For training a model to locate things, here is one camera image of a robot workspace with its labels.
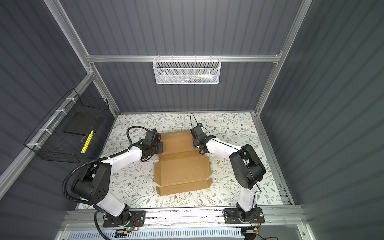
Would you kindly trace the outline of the brown cardboard box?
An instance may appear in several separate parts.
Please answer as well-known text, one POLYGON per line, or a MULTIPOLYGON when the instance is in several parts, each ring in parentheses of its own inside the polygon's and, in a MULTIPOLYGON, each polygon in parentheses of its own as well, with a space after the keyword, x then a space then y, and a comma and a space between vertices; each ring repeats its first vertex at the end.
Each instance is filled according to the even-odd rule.
POLYGON ((190 131, 161 135, 163 153, 155 163, 154 182, 160 196, 208 189, 212 185, 209 157, 193 145, 190 131))

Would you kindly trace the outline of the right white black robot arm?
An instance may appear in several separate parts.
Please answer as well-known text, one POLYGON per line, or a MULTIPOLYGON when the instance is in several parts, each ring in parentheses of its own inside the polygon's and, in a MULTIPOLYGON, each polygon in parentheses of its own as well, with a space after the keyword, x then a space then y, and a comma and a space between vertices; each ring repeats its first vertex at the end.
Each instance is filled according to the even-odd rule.
POLYGON ((241 186, 240 198, 236 205, 236 213, 243 223, 258 220, 263 223, 262 211, 257 207, 256 195, 261 192, 258 183, 263 180, 266 168, 251 145, 235 146, 219 140, 214 135, 207 135, 203 125, 198 123, 190 129, 193 145, 201 155, 207 153, 218 155, 229 160, 236 181, 241 186))

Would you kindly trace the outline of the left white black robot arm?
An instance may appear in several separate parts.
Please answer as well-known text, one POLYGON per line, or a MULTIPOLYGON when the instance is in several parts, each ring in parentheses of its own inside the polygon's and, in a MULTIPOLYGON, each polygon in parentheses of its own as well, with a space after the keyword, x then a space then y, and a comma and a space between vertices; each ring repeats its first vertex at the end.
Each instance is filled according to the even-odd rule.
POLYGON ((127 129, 129 146, 116 154, 92 160, 83 167, 74 170, 77 175, 72 186, 72 193, 85 199, 86 205, 91 205, 99 211, 113 217, 120 217, 128 210, 126 204, 119 200, 110 190, 110 180, 113 174, 136 162, 146 162, 152 156, 163 153, 161 134, 156 129, 133 126, 127 129), (130 130, 146 131, 143 139, 133 143, 130 130))

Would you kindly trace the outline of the markers in white basket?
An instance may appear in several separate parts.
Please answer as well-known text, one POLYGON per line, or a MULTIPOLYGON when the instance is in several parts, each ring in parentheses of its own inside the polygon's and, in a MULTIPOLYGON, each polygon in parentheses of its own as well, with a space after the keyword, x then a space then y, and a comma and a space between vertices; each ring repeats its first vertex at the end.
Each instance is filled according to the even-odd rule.
POLYGON ((203 83, 203 84, 216 84, 219 82, 219 77, 217 75, 203 74, 203 75, 194 75, 194 76, 184 76, 181 79, 178 79, 181 83, 203 83))

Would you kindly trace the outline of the yellow green striped tool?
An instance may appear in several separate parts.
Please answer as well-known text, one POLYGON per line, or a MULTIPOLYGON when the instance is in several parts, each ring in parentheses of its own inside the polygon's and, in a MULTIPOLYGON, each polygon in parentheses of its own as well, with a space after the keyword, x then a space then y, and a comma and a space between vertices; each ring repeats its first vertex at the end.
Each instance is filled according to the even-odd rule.
POLYGON ((83 145, 83 148, 81 150, 81 153, 82 154, 85 154, 88 150, 88 147, 93 139, 93 136, 94 136, 94 130, 91 130, 90 134, 88 135, 87 139, 86 139, 86 142, 84 143, 83 145))

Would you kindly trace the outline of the black foam pad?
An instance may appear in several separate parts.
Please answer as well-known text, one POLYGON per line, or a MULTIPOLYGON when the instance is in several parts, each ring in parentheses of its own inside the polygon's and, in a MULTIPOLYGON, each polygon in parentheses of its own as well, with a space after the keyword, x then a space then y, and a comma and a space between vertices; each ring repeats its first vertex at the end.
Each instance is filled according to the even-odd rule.
POLYGON ((63 132, 66 134, 87 136, 91 130, 94 132, 100 127, 104 117, 87 113, 76 113, 65 125, 63 132))

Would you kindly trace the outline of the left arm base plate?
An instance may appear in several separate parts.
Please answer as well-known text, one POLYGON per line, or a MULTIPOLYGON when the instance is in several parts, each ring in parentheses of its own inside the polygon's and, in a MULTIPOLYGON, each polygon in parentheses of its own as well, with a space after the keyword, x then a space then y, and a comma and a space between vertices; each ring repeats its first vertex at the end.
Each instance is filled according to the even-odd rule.
POLYGON ((123 211, 118 217, 105 214, 104 228, 138 228, 144 225, 146 211, 123 211))

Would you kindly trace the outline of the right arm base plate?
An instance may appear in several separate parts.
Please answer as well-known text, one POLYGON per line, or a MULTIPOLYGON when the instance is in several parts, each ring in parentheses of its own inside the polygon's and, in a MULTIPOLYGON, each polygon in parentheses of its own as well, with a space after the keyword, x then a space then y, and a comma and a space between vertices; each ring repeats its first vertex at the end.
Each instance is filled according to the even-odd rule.
POLYGON ((222 211, 226 224, 263 224, 264 214, 261 208, 252 208, 244 212, 242 208, 226 208, 222 211))

